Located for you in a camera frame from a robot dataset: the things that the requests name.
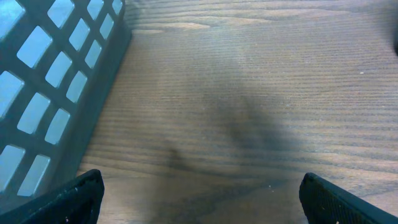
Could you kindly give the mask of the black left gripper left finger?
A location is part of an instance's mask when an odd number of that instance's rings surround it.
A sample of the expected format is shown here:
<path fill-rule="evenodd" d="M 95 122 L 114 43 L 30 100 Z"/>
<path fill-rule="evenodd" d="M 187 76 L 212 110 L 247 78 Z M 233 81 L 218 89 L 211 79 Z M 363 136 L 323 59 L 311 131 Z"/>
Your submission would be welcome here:
<path fill-rule="evenodd" d="M 1 223 L 96 224 L 104 195 L 101 172 L 92 169 L 59 188 L 1 215 Z"/>

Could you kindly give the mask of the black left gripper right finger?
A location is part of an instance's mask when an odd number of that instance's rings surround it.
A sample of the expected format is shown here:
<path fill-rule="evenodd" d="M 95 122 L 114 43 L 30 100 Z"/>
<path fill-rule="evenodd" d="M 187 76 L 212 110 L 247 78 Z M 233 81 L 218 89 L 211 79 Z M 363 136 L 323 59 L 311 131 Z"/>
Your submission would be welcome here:
<path fill-rule="evenodd" d="M 309 224 L 397 224 L 397 217 L 308 172 L 299 199 Z"/>

